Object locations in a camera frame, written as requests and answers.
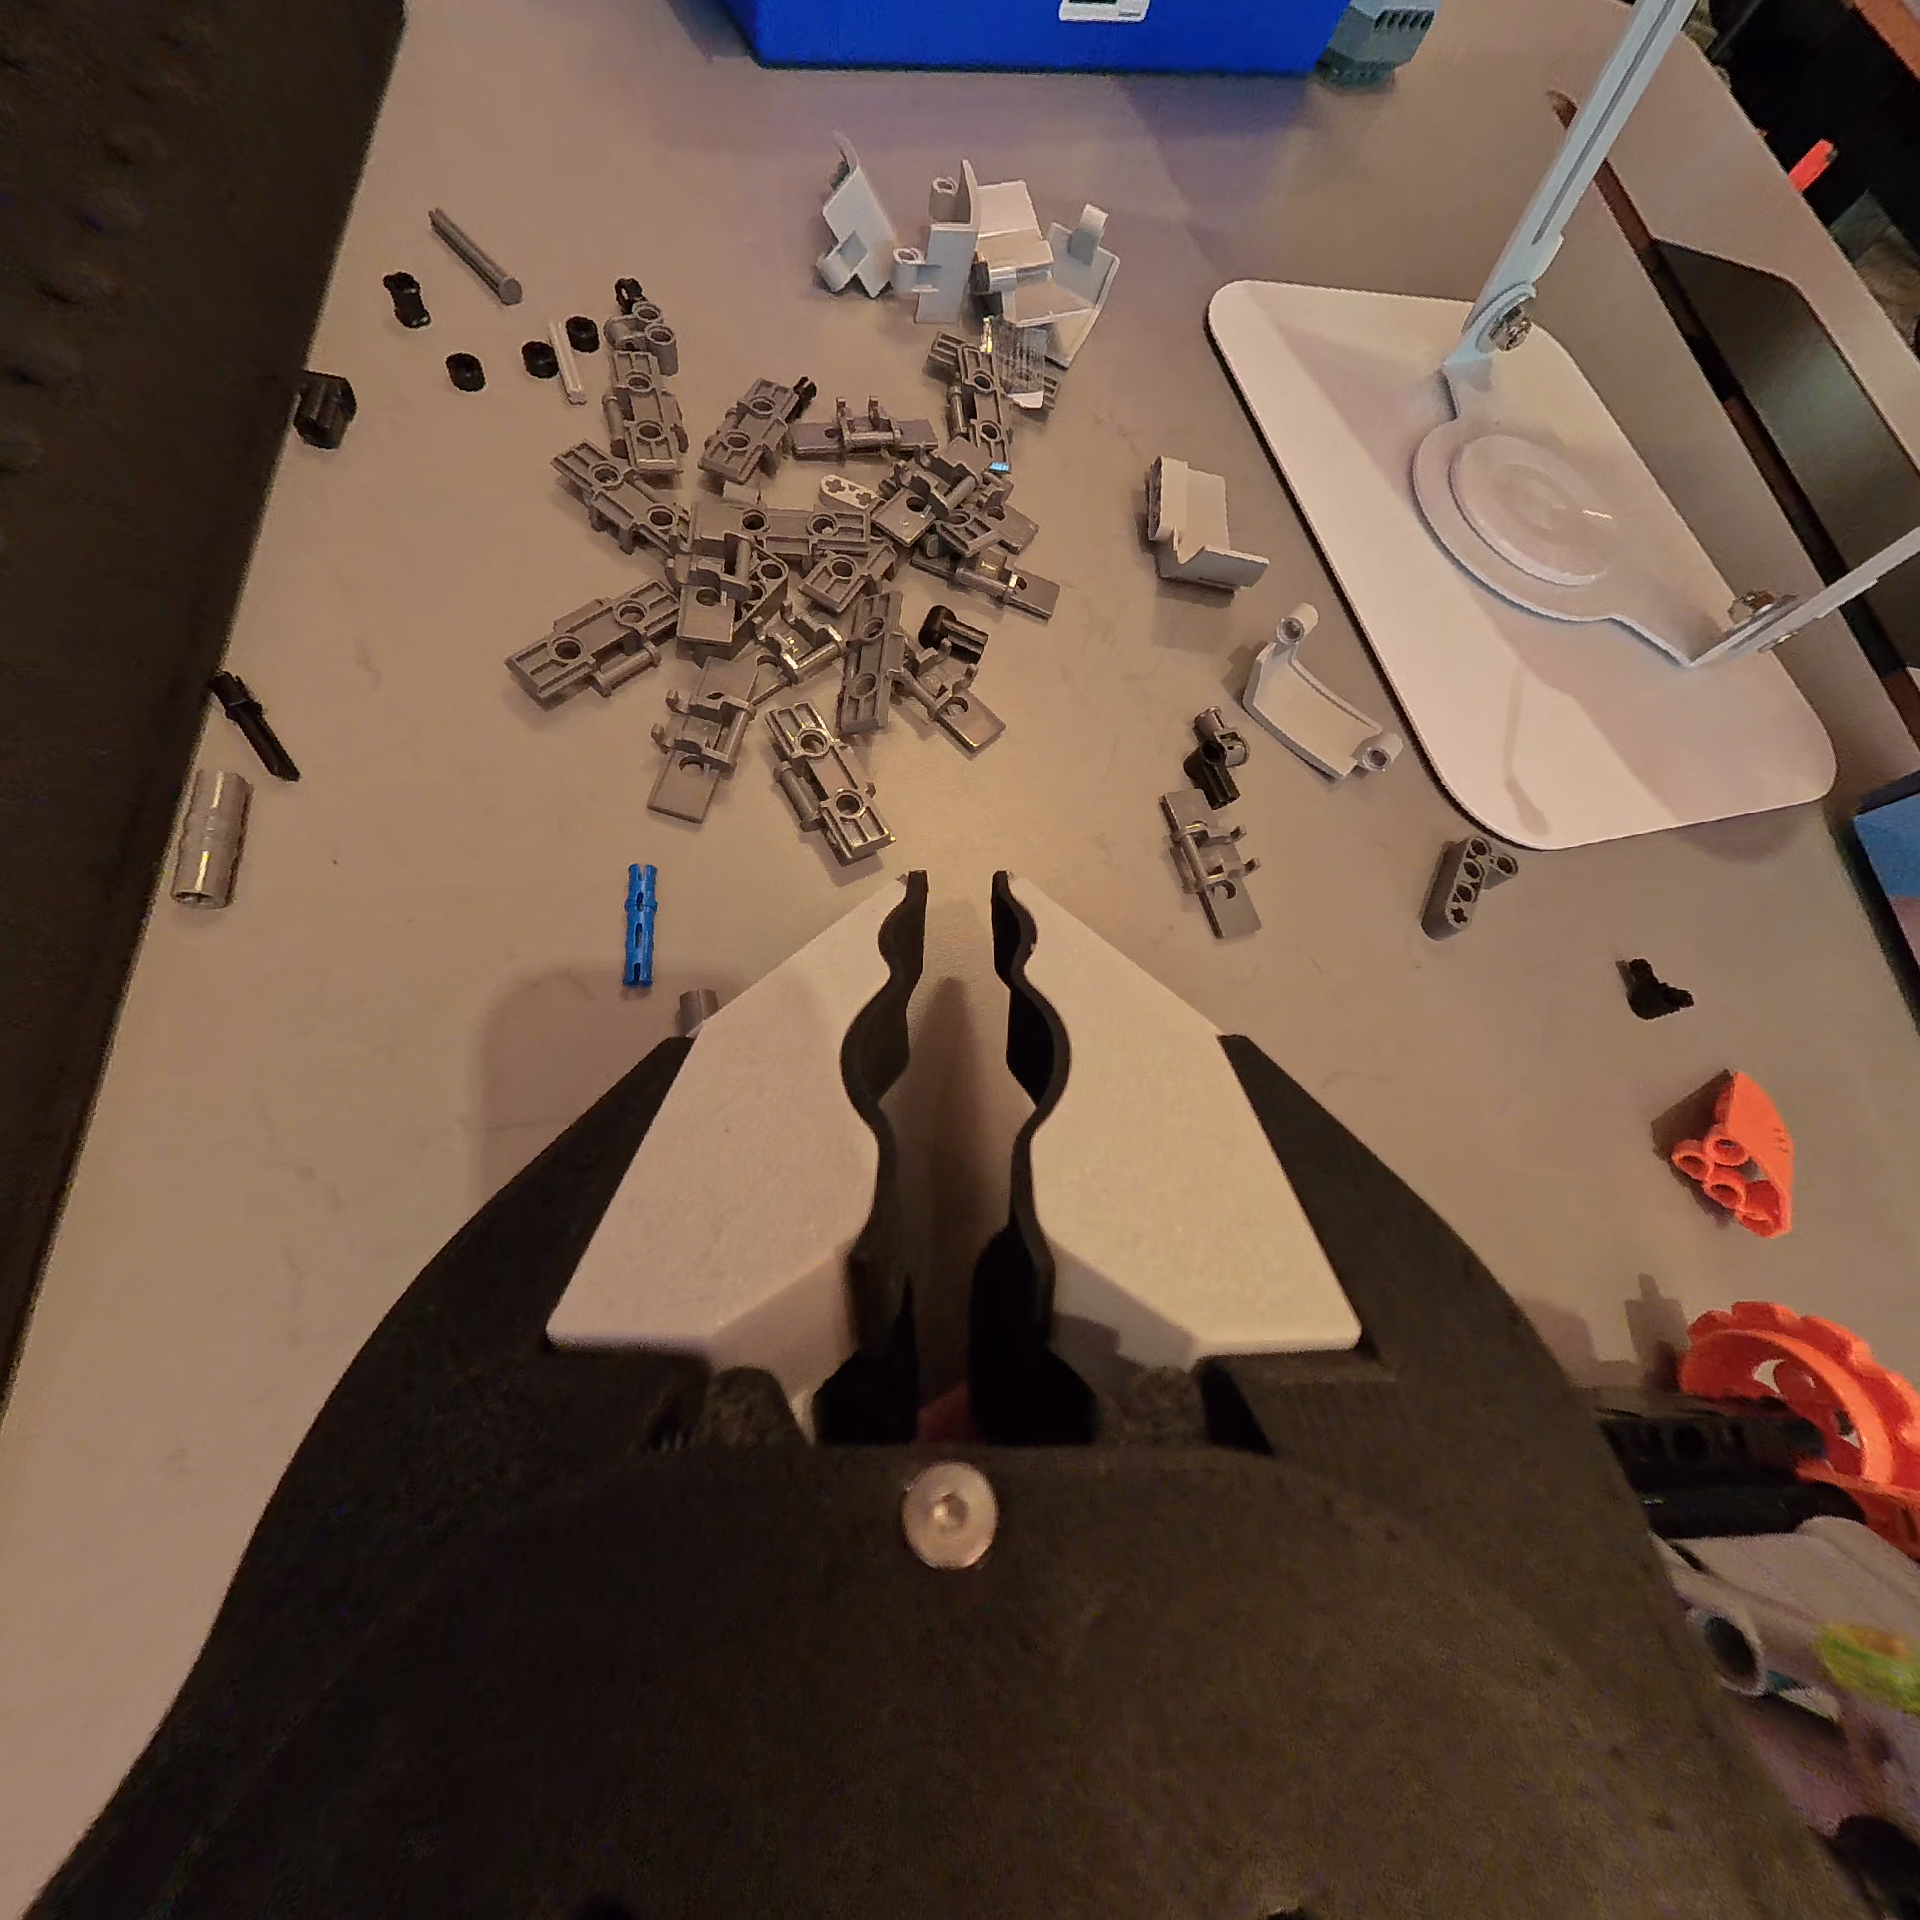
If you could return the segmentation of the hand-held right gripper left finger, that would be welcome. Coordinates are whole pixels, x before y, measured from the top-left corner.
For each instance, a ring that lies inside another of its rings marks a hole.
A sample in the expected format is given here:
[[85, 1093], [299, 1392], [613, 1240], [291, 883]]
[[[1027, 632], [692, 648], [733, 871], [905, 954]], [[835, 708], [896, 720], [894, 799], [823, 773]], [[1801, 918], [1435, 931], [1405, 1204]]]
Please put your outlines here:
[[920, 938], [925, 895], [923, 874], [886, 880], [692, 1032], [548, 1317], [558, 1348], [766, 1373], [832, 1373], [855, 1352], [847, 1254], [879, 1140], [844, 1048], [888, 986], [919, 983], [883, 934]]

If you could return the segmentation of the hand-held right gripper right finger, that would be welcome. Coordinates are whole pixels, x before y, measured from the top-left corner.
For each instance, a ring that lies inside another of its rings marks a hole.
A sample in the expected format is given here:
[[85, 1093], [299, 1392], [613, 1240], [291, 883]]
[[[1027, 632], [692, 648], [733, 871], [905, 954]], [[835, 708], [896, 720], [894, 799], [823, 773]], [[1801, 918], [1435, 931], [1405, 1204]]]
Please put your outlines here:
[[1033, 880], [995, 875], [992, 940], [1031, 1114], [984, 1253], [987, 1356], [1187, 1371], [1355, 1350], [1227, 1035]]

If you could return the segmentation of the orange triangular toy piece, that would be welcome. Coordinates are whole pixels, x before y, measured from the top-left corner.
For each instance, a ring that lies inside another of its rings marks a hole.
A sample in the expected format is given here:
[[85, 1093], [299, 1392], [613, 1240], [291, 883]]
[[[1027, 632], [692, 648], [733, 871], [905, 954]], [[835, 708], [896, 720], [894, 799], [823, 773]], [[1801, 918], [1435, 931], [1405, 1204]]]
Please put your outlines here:
[[1725, 1072], [1700, 1130], [1667, 1147], [1668, 1165], [1745, 1232], [1791, 1229], [1795, 1142], [1774, 1099], [1748, 1072]]

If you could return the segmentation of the pile of dark grey connectors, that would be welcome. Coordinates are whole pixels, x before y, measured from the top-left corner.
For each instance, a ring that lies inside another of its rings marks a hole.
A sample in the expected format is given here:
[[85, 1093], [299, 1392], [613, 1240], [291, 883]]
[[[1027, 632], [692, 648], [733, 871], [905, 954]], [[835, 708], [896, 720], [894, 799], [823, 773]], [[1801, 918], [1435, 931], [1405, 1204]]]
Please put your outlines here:
[[1052, 619], [1057, 605], [1057, 584], [1027, 559], [1040, 527], [1015, 506], [1013, 477], [1017, 426], [1057, 397], [1044, 331], [1008, 320], [940, 331], [925, 362], [943, 400], [935, 421], [877, 397], [814, 415], [809, 376], [757, 376], [707, 437], [699, 484], [680, 492], [678, 335], [635, 277], [615, 278], [613, 299], [604, 324], [568, 318], [523, 359], [582, 400], [572, 355], [605, 355], [604, 442], [577, 442], [550, 467], [587, 527], [643, 572], [502, 666], [543, 710], [582, 692], [607, 700], [671, 656], [694, 666], [654, 728], [646, 810], [702, 826], [758, 728], [797, 827], [839, 866], [864, 863], [894, 832], [856, 748], [897, 703], [969, 757], [1004, 733], [975, 698], [990, 632], [948, 604], [912, 626], [897, 572], [1022, 616]]

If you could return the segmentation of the black grey toy robot vehicle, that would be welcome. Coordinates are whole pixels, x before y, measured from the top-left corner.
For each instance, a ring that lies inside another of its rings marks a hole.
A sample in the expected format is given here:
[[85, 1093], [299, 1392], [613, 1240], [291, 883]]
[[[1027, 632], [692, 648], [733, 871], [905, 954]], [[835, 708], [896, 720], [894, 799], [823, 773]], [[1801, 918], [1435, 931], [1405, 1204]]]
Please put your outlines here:
[[1821, 1432], [1779, 1399], [1590, 1405], [1767, 1776], [1877, 1916], [1917, 1916], [1915, 1558], [1804, 1474]]

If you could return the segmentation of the blue plastic bin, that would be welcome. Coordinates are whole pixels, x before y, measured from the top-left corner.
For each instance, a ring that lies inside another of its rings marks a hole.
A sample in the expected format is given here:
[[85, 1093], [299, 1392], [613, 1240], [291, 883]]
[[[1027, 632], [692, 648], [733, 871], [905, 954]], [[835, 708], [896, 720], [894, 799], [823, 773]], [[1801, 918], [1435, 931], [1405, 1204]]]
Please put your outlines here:
[[1303, 75], [1343, 2], [727, 2], [760, 64]]

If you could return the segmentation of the dark grey small toy pieces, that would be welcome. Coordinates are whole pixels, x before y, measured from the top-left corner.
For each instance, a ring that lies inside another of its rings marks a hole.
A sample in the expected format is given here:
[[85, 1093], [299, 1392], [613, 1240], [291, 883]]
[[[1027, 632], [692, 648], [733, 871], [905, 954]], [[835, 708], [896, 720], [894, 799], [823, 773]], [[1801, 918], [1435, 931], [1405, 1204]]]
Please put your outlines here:
[[1231, 819], [1238, 803], [1236, 770], [1245, 763], [1240, 732], [1211, 706], [1192, 723], [1183, 757], [1183, 786], [1160, 795], [1168, 850], [1183, 892], [1201, 904], [1215, 940], [1259, 933], [1249, 894], [1256, 860], [1244, 853], [1244, 829]]

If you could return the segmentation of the dark grey toy beam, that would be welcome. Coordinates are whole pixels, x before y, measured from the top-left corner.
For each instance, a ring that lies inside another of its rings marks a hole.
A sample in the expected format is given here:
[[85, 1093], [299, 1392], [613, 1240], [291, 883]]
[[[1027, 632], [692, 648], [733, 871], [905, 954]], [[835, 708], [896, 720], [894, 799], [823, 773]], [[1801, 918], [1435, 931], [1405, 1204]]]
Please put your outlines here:
[[1443, 845], [1421, 911], [1421, 933], [1445, 942], [1465, 931], [1478, 899], [1513, 880], [1520, 860], [1488, 837], [1467, 834]]

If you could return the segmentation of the light grey angled toy piece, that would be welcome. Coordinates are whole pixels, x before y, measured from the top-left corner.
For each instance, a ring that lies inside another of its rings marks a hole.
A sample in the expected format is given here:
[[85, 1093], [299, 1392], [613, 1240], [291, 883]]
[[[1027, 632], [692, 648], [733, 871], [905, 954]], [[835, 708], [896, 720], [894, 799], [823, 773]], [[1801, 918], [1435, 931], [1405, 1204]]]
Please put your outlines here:
[[1238, 706], [1261, 732], [1329, 782], [1381, 775], [1404, 752], [1404, 741], [1303, 666], [1301, 648], [1317, 619], [1312, 604], [1285, 612], [1275, 637], [1247, 669]]

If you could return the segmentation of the orange toy gear wheel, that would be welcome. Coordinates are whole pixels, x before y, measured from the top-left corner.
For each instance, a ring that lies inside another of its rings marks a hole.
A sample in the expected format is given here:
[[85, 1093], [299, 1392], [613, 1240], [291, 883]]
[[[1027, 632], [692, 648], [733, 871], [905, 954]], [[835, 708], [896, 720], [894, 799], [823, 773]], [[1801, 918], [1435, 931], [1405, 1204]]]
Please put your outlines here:
[[1705, 1402], [1774, 1399], [1813, 1424], [1816, 1452], [1799, 1478], [1838, 1488], [1862, 1525], [1917, 1558], [1917, 1392], [1867, 1341], [1776, 1302], [1734, 1302], [1689, 1325], [1683, 1392]]

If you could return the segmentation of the long black toy pin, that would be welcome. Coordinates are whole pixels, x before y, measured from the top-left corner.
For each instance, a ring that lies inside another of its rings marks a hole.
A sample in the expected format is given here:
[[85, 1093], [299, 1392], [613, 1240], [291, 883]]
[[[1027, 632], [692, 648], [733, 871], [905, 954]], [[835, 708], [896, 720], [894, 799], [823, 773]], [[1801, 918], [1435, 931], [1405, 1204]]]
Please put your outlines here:
[[209, 671], [207, 694], [246, 741], [260, 767], [270, 776], [287, 783], [296, 783], [302, 779], [294, 757], [280, 743], [262, 701], [243, 677], [224, 668]]

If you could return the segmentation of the wooden book stand white base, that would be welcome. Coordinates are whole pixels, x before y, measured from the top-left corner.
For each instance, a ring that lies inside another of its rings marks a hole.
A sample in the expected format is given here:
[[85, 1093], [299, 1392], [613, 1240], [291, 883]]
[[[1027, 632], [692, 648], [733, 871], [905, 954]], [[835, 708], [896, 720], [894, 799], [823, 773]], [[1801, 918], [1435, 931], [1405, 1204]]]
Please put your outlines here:
[[1774, 653], [1915, 557], [1734, 595], [1573, 355], [1531, 320], [1568, 216], [1689, 5], [1633, 5], [1475, 302], [1240, 278], [1206, 331], [1439, 783], [1528, 850], [1821, 799]]

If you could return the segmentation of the pile of light grey pieces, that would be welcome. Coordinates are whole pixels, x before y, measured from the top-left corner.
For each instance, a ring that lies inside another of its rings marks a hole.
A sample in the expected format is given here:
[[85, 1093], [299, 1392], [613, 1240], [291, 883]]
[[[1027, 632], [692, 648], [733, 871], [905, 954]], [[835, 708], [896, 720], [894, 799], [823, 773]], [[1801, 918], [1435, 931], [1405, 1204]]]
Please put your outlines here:
[[1023, 180], [980, 183], [971, 163], [929, 183], [925, 238], [909, 247], [846, 136], [823, 227], [829, 244], [814, 275], [829, 295], [896, 298], [925, 326], [980, 324], [995, 350], [1040, 376], [1064, 372], [1085, 347], [1120, 268], [1104, 207], [1040, 224]]

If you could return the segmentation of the dark grey toy axle rod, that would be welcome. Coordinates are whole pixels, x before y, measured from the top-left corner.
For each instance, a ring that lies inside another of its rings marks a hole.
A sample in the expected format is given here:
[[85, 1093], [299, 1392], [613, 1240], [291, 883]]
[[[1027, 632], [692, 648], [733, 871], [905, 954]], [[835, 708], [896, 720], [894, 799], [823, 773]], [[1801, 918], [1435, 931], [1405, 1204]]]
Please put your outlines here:
[[521, 282], [494, 259], [463, 227], [460, 227], [441, 206], [425, 212], [430, 231], [443, 247], [478, 277], [488, 295], [502, 307], [523, 302]]

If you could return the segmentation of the small grey device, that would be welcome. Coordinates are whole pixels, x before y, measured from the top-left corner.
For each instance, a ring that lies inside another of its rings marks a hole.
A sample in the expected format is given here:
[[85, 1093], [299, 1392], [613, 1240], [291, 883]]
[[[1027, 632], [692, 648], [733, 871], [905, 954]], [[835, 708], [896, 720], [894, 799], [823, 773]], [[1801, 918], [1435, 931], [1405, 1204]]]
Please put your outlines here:
[[1348, 2], [1312, 72], [1343, 88], [1383, 86], [1419, 52], [1438, 12], [1439, 2]]

